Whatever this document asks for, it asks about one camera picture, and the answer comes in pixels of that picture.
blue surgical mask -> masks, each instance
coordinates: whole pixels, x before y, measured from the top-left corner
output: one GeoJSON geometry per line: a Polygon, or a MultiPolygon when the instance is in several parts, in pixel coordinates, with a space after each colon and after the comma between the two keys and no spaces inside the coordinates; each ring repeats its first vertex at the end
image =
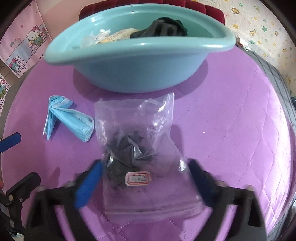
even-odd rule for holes
{"type": "Polygon", "coordinates": [[[69,109],[73,101],[64,96],[51,96],[43,134],[50,139],[56,120],[59,119],[80,140],[86,142],[94,131],[94,119],[84,113],[69,109]]]}

blue gripper pad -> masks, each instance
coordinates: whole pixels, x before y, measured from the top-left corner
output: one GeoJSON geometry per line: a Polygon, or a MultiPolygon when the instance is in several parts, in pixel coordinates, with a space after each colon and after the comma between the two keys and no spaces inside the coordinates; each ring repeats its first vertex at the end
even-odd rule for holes
{"type": "Polygon", "coordinates": [[[88,203],[102,177],[102,172],[102,162],[100,160],[96,160],[91,169],[88,171],[87,176],[75,192],[74,205],[77,209],[84,207],[88,203]]]}
{"type": "Polygon", "coordinates": [[[2,141],[0,141],[0,152],[5,152],[9,148],[15,146],[16,144],[20,143],[21,141],[20,133],[16,132],[9,137],[6,137],[2,141]]]}

light blue plastic basin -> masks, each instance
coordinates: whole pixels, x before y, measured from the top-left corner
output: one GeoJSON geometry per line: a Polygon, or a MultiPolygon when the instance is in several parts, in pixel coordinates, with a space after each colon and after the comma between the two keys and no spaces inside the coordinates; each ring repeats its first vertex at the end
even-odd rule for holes
{"type": "Polygon", "coordinates": [[[48,46],[45,60],[73,65],[93,84],[115,92],[143,93],[177,85],[193,75],[207,55],[232,49],[234,35],[200,12],[167,4],[136,4],[93,14],[67,28],[48,46]],[[145,29],[153,20],[182,21],[188,37],[148,37],[80,49],[84,36],[101,29],[145,29]]]}

cartoon wallpaper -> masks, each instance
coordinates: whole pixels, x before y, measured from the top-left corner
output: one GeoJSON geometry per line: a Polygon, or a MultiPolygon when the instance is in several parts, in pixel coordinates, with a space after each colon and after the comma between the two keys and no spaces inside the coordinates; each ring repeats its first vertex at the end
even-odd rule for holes
{"type": "Polygon", "coordinates": [[[10,88],[9,84],[6,82],[4,77],[0,74],[0,114],[3,110],[5,96],[9,88],[10,88]]]}
{"type": "Polygon", "coordinates": [[[34,0],[15,18],[0,40],[0,59],[17,77],[21,77],[43,58],[50,42],[34,0]]]}
{"type": "Polygon", "coordinates": [[[296,97],[296,48],[280,21],[266,6],[259,0],[194,1],[221,9],[226,27],[275,66],[291,96],[296,97]]]}

crumpled plastic wrapper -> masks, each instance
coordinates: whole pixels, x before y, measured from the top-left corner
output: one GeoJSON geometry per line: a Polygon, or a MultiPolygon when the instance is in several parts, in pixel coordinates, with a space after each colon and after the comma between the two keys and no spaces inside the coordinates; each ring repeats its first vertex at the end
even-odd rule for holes
{"type": "Polygon", "coordinates": [[[106,39],[111,33],[110,30],[103,29],[101,29],[100,32],[101,33],[99,33],[97,36],[95,36],[93,32],[91,32],[89,36],[85,36],[80,43],[80,48],[86,48],[92,45],[96,45],[106,39]]]}
{"type": "Polygon", "coordinates": [[[112,35],[110,35],[110,30],[101,29],[100,31],[101,33],[97,36],[95,36],[93,32],[91,32],[89,36],[85,36],[80,43],[80,48],[85,48],[101,43],[116,42],[119,40],[129,39],[130,35],[134,32],[137,32],[138,30],[134,28],[127,28],[120,30],[112,35]]]}

